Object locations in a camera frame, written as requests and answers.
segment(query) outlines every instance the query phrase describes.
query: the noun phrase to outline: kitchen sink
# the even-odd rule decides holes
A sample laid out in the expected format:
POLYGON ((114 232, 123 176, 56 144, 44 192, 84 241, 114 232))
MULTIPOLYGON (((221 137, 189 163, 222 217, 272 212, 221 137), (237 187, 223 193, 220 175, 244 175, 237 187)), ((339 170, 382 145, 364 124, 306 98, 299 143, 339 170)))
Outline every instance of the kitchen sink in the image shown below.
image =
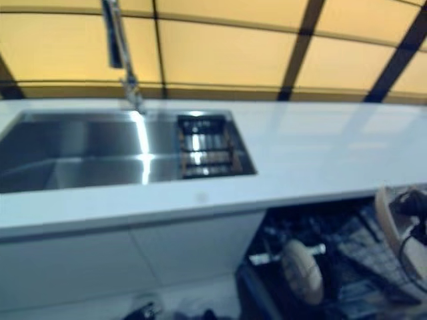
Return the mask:
POLYGON ((27 111, 0 136, 0 193, 255 173, 227 111, 27 111))

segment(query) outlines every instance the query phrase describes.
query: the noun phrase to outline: faucet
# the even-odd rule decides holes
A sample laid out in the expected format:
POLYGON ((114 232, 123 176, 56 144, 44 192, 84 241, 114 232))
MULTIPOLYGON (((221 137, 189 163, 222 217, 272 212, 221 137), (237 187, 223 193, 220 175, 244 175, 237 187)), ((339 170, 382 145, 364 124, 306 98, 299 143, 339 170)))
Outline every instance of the faucet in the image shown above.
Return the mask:
POLYGON ((133 72, 118 0, 101 0, 101 4, 107 27, 109 65, 113 68, 124 68, 126 70, 126 78, 120 79, 125 89, 126 99, 134 110, 144 114, 143 97, 138 87, 138 79, 133 72))

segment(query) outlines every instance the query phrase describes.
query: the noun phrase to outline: cable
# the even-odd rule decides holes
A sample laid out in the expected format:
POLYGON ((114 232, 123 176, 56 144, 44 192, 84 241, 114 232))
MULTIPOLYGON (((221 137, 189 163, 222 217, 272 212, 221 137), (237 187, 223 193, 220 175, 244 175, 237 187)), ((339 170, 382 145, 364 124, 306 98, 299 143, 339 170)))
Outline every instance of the cable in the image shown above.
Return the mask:
POLYGON ((409 281, 411 281, 411 283, 417 287, 419 290, 421 290, 422 292, 424 292, 425 294, 427 294, 427 288, 423 287, 421 284, 418 283, 417 279, 413 278, 413 276, 411 274, 409 274, 409 272, 406 270, 405 264, 403 262, 402 256, 403 256, 403 250, 405 248, 406 243, 408 242, 409 239, 412 238, 412 235, 409 235, 405 238, 405 240, 403 240, 402 244, 400 245, 399 248, 399 255, 398 255, 398 259, 400 262, 400 265, 402 266, 403 272, 405 272, 405 275, 407 276, 407 278, 409 279, 409 281))

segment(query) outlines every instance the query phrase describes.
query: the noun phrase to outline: dishwasher basket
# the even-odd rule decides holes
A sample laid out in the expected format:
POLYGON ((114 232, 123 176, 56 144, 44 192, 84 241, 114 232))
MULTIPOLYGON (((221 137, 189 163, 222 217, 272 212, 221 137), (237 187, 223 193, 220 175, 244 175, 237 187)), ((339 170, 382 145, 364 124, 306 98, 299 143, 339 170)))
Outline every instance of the dishwasher basket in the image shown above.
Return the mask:
POLYGON ((370 197, 270 210, 238 271, 238 282, 239 277, 260 282, 282 314, 278 319, 388 318, 395 308, 422 304, 386 243, 370 197), (292 239, 307 246, 320 266, 325 295, 319 305, 298 299, 284 277, 280 261, 292 239))

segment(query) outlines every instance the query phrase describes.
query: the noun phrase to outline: dish rack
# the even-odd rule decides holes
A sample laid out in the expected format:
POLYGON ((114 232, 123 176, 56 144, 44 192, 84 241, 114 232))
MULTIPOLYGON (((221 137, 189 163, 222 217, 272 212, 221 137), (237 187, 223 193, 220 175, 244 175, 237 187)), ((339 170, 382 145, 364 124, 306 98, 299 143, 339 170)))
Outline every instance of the dish rack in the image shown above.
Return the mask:
POLYGON ((423 304, 385 240, 370 197, 270 210, 237 276, 263 310, 268 296, 272 314, 281 315, 258 319, 387 319, 396 307, 423 304), (291 240, 301 241, 320 267, 325 292, 318 305, 299 299, 284 276, 283 248, 291 240))
POLYGON ((226 118, 179 116, 181 172, 186 179, 243 173, 226 118))

